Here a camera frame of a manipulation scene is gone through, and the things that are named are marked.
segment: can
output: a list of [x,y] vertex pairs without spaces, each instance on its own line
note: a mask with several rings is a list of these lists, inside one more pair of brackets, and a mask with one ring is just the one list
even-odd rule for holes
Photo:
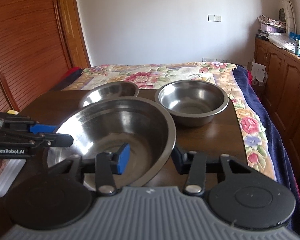
[[294,49],[294,54],[300,56],[300,40],[296,39],[296,46]]

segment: bed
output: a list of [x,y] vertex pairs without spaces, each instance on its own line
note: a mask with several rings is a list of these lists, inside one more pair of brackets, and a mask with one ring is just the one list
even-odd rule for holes
[[244,140],[248,165],[288,187],[297,205],[288,227],[300,234],[300,196],[281,137],[249,85],[241,66],[218,62],[189,62],[172,65],[100,65],[74,71],[54,89],[89,90],[99,85],[128,81],[140,89],[158,89],[176,80],[214,83],[234,103]]

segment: gray ribbed surface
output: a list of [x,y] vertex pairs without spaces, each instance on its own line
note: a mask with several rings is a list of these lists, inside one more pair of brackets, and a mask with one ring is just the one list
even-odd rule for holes
[[214,217],[204,201],[177,187],[124,187],[100,198],[80,221],[66,228],[35,231],[14,226],[4,240],[286,240],[299,239],[286,228],[250,232],[232,228]]

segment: brown table top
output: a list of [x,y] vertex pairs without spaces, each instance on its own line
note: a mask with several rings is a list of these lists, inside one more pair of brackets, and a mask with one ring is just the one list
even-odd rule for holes
[[[79,101],[86,92],[85,90],[47,92],[23,109],[20,115],[29,116],[40,123],[58,125],[78,110]],[[141,90],[138,96],[154,101],[155,92],[155,90]],[[214,157],[229,154],[247,163],[241,130],[231,100],[223,112],[217,114],[212,122],[202,127],[185,128],[178,125],[176,127],[177,143],[185,150],[205,151]],[[34,159],[26,161],[12,187],[43,170],[41,153]],[[182,188],[186,178],[187,175],[177,173],[172,159],[169,158],[164,167],[146,186],[178,186]],[[216,174],[208,174],[206,189],[210,189],[216,183]],[[0,198],[0,236],[13,225],[8,218],[3,202],[4,197]]]

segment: curtain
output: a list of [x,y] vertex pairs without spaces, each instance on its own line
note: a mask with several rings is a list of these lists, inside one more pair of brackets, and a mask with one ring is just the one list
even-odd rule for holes
[[290,32],[297,33],[296,20],[291,0],[282,0],[282,3],[284,14],[286,16],[287,34],[289,35]]

